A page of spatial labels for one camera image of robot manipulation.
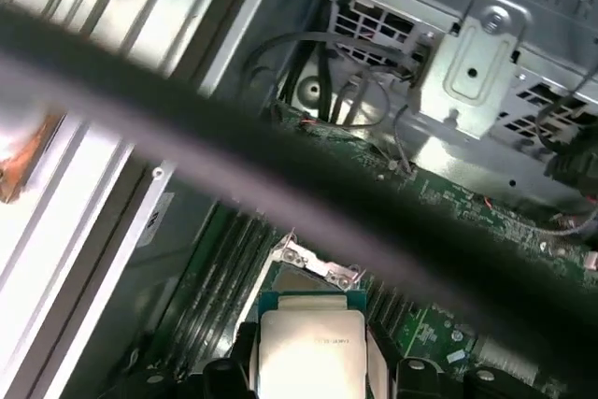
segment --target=sticker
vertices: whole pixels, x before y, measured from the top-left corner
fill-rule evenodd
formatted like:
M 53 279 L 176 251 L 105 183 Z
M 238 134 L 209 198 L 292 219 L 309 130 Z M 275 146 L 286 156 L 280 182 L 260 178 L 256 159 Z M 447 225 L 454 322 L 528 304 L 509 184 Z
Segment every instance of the sticker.
M 148 223 L 146 224 L 145 229 L 141 233 L 141 237 L 137 240 L 136 248 L 146 247 L 151 243 L 153 238 L 156 236 L 158 232 L 158 228 L 160 227 L 160 223 L 164 219 L 164 215 L 166 215 L 166 211 L 172 203 L 172 199 L 175 197 L 173 192 L 164 192 L 160 199 L 158 199 L 158 203 L 156 203 L 156 207 L 153 209 L 153 212 L 149 216 Z
M 467 357 L 467 354 L 465 354 L 465 351 L 463 349 L 455 350 L 447 356 L 447 362 L 455 363 L 459 360 L 463 360 L 465 357 Z

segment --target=green circuit board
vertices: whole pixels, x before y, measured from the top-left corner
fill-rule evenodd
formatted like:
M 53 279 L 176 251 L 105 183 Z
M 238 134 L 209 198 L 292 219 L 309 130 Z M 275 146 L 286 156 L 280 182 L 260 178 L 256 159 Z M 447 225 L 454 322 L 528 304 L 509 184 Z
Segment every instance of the green circuit board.
M 598 284 L 596 273 L 583 266 L 590 248 L 522 225 L 550 227 L 546 222 L 554 211 L 545 210 L 542 224 L 538 224 L 500 205 L 489 206 L 483 196 L 434 173 L 413 167 L 413 173 L 407 175 L 399 164 L 366 141 L 352 138 L 342 130 L 305 125 L 302 118 L 298 111 L 284 107 L 281 126 L 305 139 L 318 141 L 318 147 L 329 151 L 339 162 L 350 161 L 365 168 L 373 179 L 390 184 L 397 193 L 415 194 L 423 204 L 440 208 L 454 219 L 487 229 L 506 248 L 534 264 L 547 265 L 556 275 L 571 279 L 580 287 L 592 289 Z M 366 281 L 364 287 L 367 289 L 372 281 Z M 472 356 L 477 342 L 475 331 L 436 305 L 411 305 L 391 336 L 403 355 L 429 359 L 455 378 L 462 378 L 476 362 Z
M 305 124 L 304 118 L 301 112 L 281 106 L 280 121 L 275 126 L 311 141 L 328 152 L 331 158 L 337 159 L 339 164 L 349 163 L 364 168 L 368 176 L 376 182 L 389 185 L 397 195 L 408 193 L 419 202 L 434 206 L 456 220 L 468 221 L 487 229 L 505 249 L 517 252 L 534 264 L 548 266 L 558 276 L 571 279 L 580 287 L 592 289 L 598 283 L 596 273 L 583 266 L 590 248 L 521 225 L 526 223 L 550 227 L 548 217 L 554 211 L 540 209 L 538 220 L 532 220 L 527 214 L 523 217 L 497 202 L 489 207 L 483 196 L 434 173 L 414 166 L 412 173 L 407 174 L 397 161 L 359 136 Z M 215 348 L 225 348 L 226 345 L 220 342 L 234 339 L 235 323 L 245 304 L 244 298 L 247 298 L 255 283 L 270 249 L 284 234 L 263 217 L 239 214 L 222 205 L 217 207 L 199 239 L 188 273 L 180 282 L 171 302 L 172 313 L 166 313 L 161 324 L 160 333 L 164 336 L 161 341 L 164 348 L 171 348 L 168 351 L 170 358 L 189 364 L 197 357 L 222 355 Z M 306 247 L 325 259 L 325 249 L 311 248 L 308 244 Z M 286 273 L 287 270 L 281 269 L 279 264 L 273 265 L 261 290 L 275 290 L 277 282 Z M 327 287 L 324 284 L 317 283 L 314 284 L 316 287 L 310 288 L 325 290 Z M 389 334 L 404 356 L 431 360 L 454 378 L 461 378 L 467 369 L 477 363 L 475 346 L 478 335 L 449 311 L 437 305 L 415 304 L 403 292 L 385 286 L 372 276 L 365 277 L 359 287 L 367 292 L 368 319 L 379 321 L 382 317 L 390 324 Z M 225 310 L 222 304 L 228 305 Z M 181 313 L 184 313 L 183 320 L 179 319 Z M 256 316 L 254 307 L 248 320 Z M 205 348 L 191 352 L 189 348 L 197 344 L 192 335 L 211 335 L 211 339 L 202 343 Z M 169 343 L 173 339 L 176 345 Z M 157 348 L 155 353 L 161 351 L 161 348 Z M 540 389 L 558 385 L 549 376 L 539 377 L 541 385 L 536 386 Z M 561 389 L 561 386 L 554 387 L 552 396 L 557 397 Z

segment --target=thick black cable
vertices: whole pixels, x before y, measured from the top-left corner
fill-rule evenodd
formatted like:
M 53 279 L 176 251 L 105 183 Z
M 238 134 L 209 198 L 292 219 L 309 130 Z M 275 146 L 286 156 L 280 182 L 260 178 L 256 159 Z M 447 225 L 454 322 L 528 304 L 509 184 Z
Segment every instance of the thick black cable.
M 196 187 L 434 301 L 593 397 L 596 295 L 449 219 L 339 167 L 325 151 L 202 98 L 64 32 L 0 11 L 0 84 L 99 121 Z
M 287 73 L 287 77 L 282 85 L 282 91 L 280 92 L 280 100 L 290 105 L 292 102 L 292 96 L 303 72 L 303 68 L 306 66 L 309 58 L 316 48 L 317 43 L 314 41 L 301 41 L 297 44 L 295 55 L 292 58 L 291 67 Z
M 321 42 L 317 46 L 318 51 L 318 83 L 320 86 L 320 99 L 318 100 L 318 119 L 321 121 L 330 120 L 330 108 L 333 103 L 333 79 L 330 73 L 328 60 L 328 49 L 326 44 Z
M 358 39 L 356 37 L 337 35 L 334 33 L 327 32 L 299 32 L 274 37 L 265 41 L 257 49 L 255 49 L 249 55 L 243 67 L 243 73 L 245 75 L 243 79 L 245 80 L 245 82 L 247 83 L 249 79 L 248 74 L 250 73 L 253 66 L 255 66 L 259 62 L 262 55 L 264 55 L 267 51 L 277 46 L 289 44 L 296 41 L 325 42 L 327 44 L 340 44 L 343 46 L 354 47 L 356 49 L 367 51 L 369 53 L 374 53 L 375 55 L 378 55 L 382 58 L 394 61 L 399 66 L 405 67 L 407 71 L 411 71 L 417 65 L 417 63 L 412 58 L 408 57 L 400 50 L 382 46 L 374 42 Z

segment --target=motherboard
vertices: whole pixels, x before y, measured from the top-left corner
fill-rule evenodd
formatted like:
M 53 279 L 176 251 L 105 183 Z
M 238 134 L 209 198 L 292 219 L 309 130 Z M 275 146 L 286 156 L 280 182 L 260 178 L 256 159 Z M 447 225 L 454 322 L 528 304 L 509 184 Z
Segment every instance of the motherboard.
M 593 289 L 598 284 L 596 272 L 584 266 L 593 254 L 591 248 L 550 231 L 575 218 L 542 208 L 537 214 L 539 219 L 524 217 L 431 172 L 412 164 L 406 167 L 380 145 L 373 145 L 360 135 L 320 126 L 284 105 L 277 108 L 274 116 L 278 118 L 274 126 L 313 141 L 343 166 L 357 164 L 397 195 L 415 196 L 453 219 L 487 229 L 505 249 L 534 264 L 547 265 L 557 276 L 571 279 L 583 289 Z M 245 215 L 224 206 L 216 208 L 169 307 L 172 310 L 166 313 L 159 330 L 157 341 L 162 341 L 162 348 L 168 348 L 162 353 L 154 351 L 161 363 L 171 363 L 177 372 L 189 373 L 198 361 L 224 355 L 234 340 L 239 320 L 256 319 L 260 292 L 339 287 L 345 290 L 338 279 L 331 281 L 307 273 L 282 259 L 272 263 L 273 250 L 285 235 L 259 215 Z M 313 251 L 314 258 L 326 261 L 325 249 L 310 248 L 301 236 L 297 237 L 299 243 Z M 541 367 L 478 335 L 440 306 L 418 304 L 405 292 L 385 285 L 366 271 L 347 287 L 365 291 L 367 320 L 382 324 L 403 356 L 427 359 L 457 379 L 477 364 L 490 364 L 550 397 L 558 397 L 564 390 Z M 177 308 L 184 312 L 177 313 Z M 167 319 L 181 315 L 177 322 Z

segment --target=wire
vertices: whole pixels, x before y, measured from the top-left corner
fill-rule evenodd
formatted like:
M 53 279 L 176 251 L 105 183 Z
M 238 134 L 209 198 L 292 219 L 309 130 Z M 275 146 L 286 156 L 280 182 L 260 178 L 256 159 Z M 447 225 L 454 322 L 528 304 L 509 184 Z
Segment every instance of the wire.
M 387 92 L 386 88 L 384 87 L 384 85 L 382 85 L 382 83 L 380 83 L 377 80 L 375 80 L 375 82 L 376 82 L 376 85 L 380 88 L 380 90 L 382 90 L 382 92 L 384 93 L 384 109 L 382 111 L 382 114 L 380 115 L 380 118 L 377 121 L 375 121 L 373 123 L 365 123 L 365 124 L 360 124 L 360 125 L 354 125 L 354 124 L 346 125 L 344 123 L 329 123 L 328 121 L 320 121 L 320 120 L 316 120 L 316 119 L 305 119 L 305 120 L 301 121 L 301 123 L 318 125 L 318 126 L 323 126 L 326 128 L 341 129 L 341 130 L 369 130 L 371 128 L 376 128 L 381 123 L 383 123 L 386 120 L 387 116 L 390 114 L 391 98 L 390 98 L 389 93 Z
M 578 234 L 581 231 L 583 231 L 584 229 L 586 229 L 594 221 L 594 219 L 596 217 L 598 217 L 598 207 L 595 207 L 594 210 L 590 213 L 590 215 L 588 215 L 586 220 L 584 220 L 582 223 L 578 224 L 577 226 L 575 226 L 571 229 L 561 229 L 561 230 L 546 229 L 546 228 L 541 228 L 539 226 L 535 226 L 532 224 L 522 223 L 521 221 L 510 217 L 509 215 L 505 214 L 504 212 L 500 212 L 500 211 L 496 210 L 496 208 L 492 207 L 492 203 L 488 197 L 484 197 L 484 203 L 486 204 L 486 206 L 489 209 L 491 209 L 494 212 L 494 214 L 498 215 L 499 217 L 515 222 L 521 228 L 529 229 L 530 231 L 536 231 L 538 233 L 546 234 L 546 235 L 566 236 L 566 235 Z
M 262 55 L 267 51 L 282 44 L 288 44 L 295 41 L 315 41 L 354 47 L 394 61 L 398 63 L 398 65 L 406 67 L 407 70 L 410 70 L 410 67 L 415 63 L 413 59 L 405 55 L 402 51 L 392 47 L 382 46 L 371 41 L 327 32 L 299 32 L 277 36 L 262 43 L 256 50 L 249 54 L 249 57 L 244 64 L 244 74 L 247 75 L 251 68 L 258 63 Z
M 552 142 L 548 137 L 546 137 L 542 133 L 541 125 L 544 121 L 548 118 L 550 114 L 558 110 L 560 107 L 566 106 L 571 100 L 575 99 L 576 93 L 581 91 L 588 82 L 594 76 L 598 74 L 598 62 L 596 62 L 595 66 L 581 79 L 581 81 L 577 84 L 577 86 L 565 96 L 557 100 L 556 102 L 547 105 L 543 109 L 538 112 L 537 116 L 535 116 L 535 133 L 540 139 L 540 143 L 544 145 L 547 149 L 554 151 L 555 153 L 563 153 L 569 147 L 569 144 L 564 144 L 562 142 Z
M 403 116 L 403 114 L 406 113 L 407 109 L 408 106 L 405 105 L 396 112 L 396 115 L 394 116 L 394 121 L 392 121 L 392 133 L 394 136 L 394 143 L 396 144 L 396 147 L 399 150 L 399 155 L 401 156 L 401 164 L 403 165 L 405 171 L 409 175 L 411 175 L 413 173 L 413 170 L 411 169 L 411 165 L 409 164 L 409 160 L 407 159 L 405 149 L 403 148 L 403 142 L 401 141 L 398 130 L 399 120 L 401 120 L 401 117 Z
M 355 74 L 355 75 L 358 75 L 361 80 L 357 84 L 357 92 L 355 94 L 355 97 L 353 98 L 353 103 L 349 110 L 349 114 L 347 115 L 347 119 L 349 118 L 349 116 L 351 116 L 351 113 L 353 113 L 353 115 L 351 116 L 351 119 L 349 121 L 347 119 L 344 120 L 345 125 L 351 125 L 355 121 L 355 115 L 357 114 L 360 106 L 363 103 L 363 97 L 365 96 L 365 93 L 367 92 L 369 83 L 370 83 L 370 81 L 375 80 L 373 77 L 374 74 L 392 74 L 396 71 L 397 71 L 397 67 L 395 67 L 393 65 L 373 65 L 373 66 L 369 66 L 369 67 L 364 67 L 361 72 L 359 72 L 358 74 Z M 404 81 L 411 80 L 413 78 L 413 75 L 408 74 L 408 75 L 397 76 L 397 77 L 401 82 L 404 82 Z M 343 102 L 345 101 L 345 98 L 347 98 L 347 95 L 349 94 L 350 91 L 354 91 L 354 90 L 355 90 L 354 83 L 352 83 L 349 78 L 347 83 L 345 83 L 345 85 L 338 92 L 338 96 L 336 97 L 336 101 L 335 101 L 335 106 L 333 107 L 333 112 L 331 114 L 330 122 L 336 123 L 338 121 L 338 116 L 340 115 L 340 109 L 342 107 Z
M 314 19 L 309 25 L 309 31 L 313 32 L 322 32 L 328 28 L 328 21 L 330 20 L 330 10 L 331 10 L 331 3 L 329 0 L 320 0 L 320 4 L 314 14 Z M 297 45 L 297 49 L 295 54 L 293 55 L 291 67 L 289 68 L 289 72 L 287 73 L 287 77 L 284 81 L 284 85 L 282 87 L 282 92 L 280 94 L 280 99 L 287 104 L 292 102 L 292 96 L 295 92 L 295 88 L 297 86 L 297 82 L 301 77 L 301 74 L 304 68 L 307 65 L 307 62 L 311 58 L 314 50 L 318 43 L 315 41 L 301 41 Z M 318 69 L 318 83 L 320 85 L 326 83 L 326 68 L 320 69 L 320 65 L 323 64 L 321 58 L 325 56 L 326 62 L 328 60 L 328 55 L 326 53 L 322 53 L 320 50 L 318 52 L 318 62 L 319 62 L 319 69 Z M 328 97 L 325 92 L 324 87 L 324 95 L 322 95 L 322 89 L 320 89 L 320 100 L 328 99 L 329 102 L 332 102 L 332 88 L 330 91 L 330 96 Z

